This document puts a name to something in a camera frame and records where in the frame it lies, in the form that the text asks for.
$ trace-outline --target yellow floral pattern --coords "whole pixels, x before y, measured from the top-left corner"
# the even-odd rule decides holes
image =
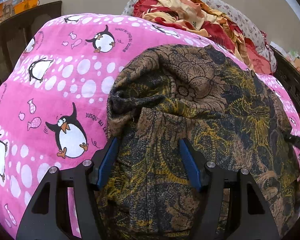
[[[107,114],[108,135],[121,139],[108,184],[96,196],[110,239],[187,237],[200,196],[179,155],[184,137],[224,169],[249,169],[279,232],[288,229],[299,171],[281,131],[291,127],[279,99],[253,72],[212,46],[151,48],[119,74]]]

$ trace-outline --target folded clothing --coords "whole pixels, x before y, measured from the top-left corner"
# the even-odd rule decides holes
[[[295,216],[299,167],[281,133],[291,129],[283,105],[254,72],[212,46],[147,49],[118,75],[107,116],[108,136],[121,138],[98,199],[111,239],[189,233],[200,199],[178,151],[184,137],[223,169],[249,169],[281,234]],[[219,229],[226,214],[224,206]]]
[[[200,0],[139,0],[133,15],[196,33],[203,37],[218,37],[221,45],[253,69],[240,28],[223,12],[211,9]]]

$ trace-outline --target metal screw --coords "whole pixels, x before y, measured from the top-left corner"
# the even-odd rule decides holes
[[[247,174],[249,174],[249,171],[246,168],[242,168],[241,173],[244,175],[247,175]]]
[[[209,168],[214,168],[216,166],[216,164],[214,162],[207,162],[207,166]]]
[[[91,163],[92,163],[91,160],[84,160],[84,161],[82,162],[83,166],[90,166]]]
[[[53,166],[53,167],[51,167],[50,169],[49,169],[49,172],[50,173],[55,173],[56,171],[57,171],[57,167],[55,167],[55,166]]]

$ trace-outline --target pink fish print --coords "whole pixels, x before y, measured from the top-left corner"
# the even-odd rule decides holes
[[[40,117],[35,117],[32,119],[31,122],[28,122],[28,131],[30,128],[38,128],[41,124],[41,118]]]
[[[34,114],[34,112],[36,110],[36,106],[34,103],[32,103],[32,101],[33,101],[33,98],[28,101],[28,104],[30,105],[30,113]]]
[[[71,49],[73,49],[73,47],[78,46],[80,43],[82,42],[81,39],[78,39],[74,42],[74,44],[71,44]]]
[[[16,222],[16,220],[14,219],[14,216],[11,214],[10,210],[8,209],[8,204],[5,204],[5,205],[4,205],[4,209],[7,211],[7,213],[8,213],[8,215],[9,215],[9,218],[10,218],[12,224],[13,224],[14,226],[17,226],[17,222]]]
[[[25,116],[26,116],[26,115],[20,111],[20,113],[19,113],[19,119],[20,119],[21,121],[23,121],[23,119],[25,118]]]
[[[74,39],[77,37],[77,35],[74,34],[73,32],[71,32],[71,33],[69,34],[69,36],[71,37],[72,40],[74,40]]]

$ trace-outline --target black gripper frame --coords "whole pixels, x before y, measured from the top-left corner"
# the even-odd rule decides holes
[[[213,162],[207,162],[202,153],[193,149],[187,138],[179,140],[179,151],[190,183],[202,197],[190,231],[190,239],[215,238],[224,188],[230,189],[224,239],[280,239],[270,208],[247,169],[229,171]]]
[[[94,191],[107,183],[118,153],[118,139],[111,137],[106,146],[89,161],[59,170],[50,168],[21,219],[16,240],[104,240],[106,231]],[[72,234],[68,187],[74,188],[74,201],[82,238]]]

